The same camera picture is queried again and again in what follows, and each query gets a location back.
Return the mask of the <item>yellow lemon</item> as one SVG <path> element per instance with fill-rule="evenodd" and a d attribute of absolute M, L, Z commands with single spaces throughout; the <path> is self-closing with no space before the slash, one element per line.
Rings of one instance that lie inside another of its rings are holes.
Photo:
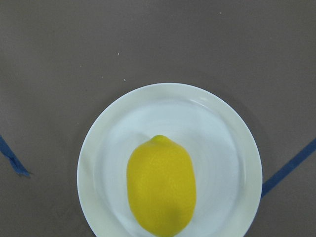
<path fill-rule="evenodd" d="M 151 234 L 173 237 L 192 219 L 197 199 L 192 160 L 169 138 L 156 135 L 137 147 L 126 181 L 130 210 Z"/>

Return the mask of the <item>white plate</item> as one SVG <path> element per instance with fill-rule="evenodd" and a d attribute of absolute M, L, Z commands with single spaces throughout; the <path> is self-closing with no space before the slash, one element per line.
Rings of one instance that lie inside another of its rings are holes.
<path fill-rule="evenodd" d="M 77 186 L 98 237 L 242 237 L 259 207 L 262 166 L 227 103 L 159 83 L 125 94 L 96 119 Z"/>

